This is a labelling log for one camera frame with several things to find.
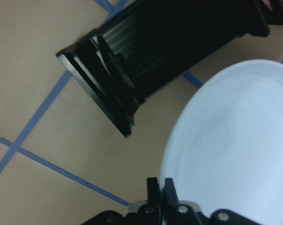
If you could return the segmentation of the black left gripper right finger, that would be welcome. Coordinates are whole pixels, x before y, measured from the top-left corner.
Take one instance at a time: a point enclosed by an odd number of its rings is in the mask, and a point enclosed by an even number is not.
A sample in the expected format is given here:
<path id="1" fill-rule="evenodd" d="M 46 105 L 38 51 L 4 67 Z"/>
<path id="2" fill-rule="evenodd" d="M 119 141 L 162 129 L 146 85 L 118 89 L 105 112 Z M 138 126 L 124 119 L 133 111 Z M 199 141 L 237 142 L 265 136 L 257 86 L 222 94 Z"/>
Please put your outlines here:
<path id="1" fill-rule="evenodd" d="M 166 178 L 163 190 L 163 207 L 165 210 L 176 211 L 179 204 L 177 192 L 172 178 Z"/>

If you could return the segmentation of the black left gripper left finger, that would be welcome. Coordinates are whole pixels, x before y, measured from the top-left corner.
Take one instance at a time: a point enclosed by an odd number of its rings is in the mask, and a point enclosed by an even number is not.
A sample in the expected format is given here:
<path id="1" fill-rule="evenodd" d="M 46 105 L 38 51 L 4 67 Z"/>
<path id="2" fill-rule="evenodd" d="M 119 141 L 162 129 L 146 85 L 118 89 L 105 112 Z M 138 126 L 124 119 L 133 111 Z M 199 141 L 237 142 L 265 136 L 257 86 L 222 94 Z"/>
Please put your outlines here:
<path id="1" fill-rule="evenodd" d="M 155 210 L 160 206 L 160 189 L 156 177 L 147 178 L 147 205 Z"/>

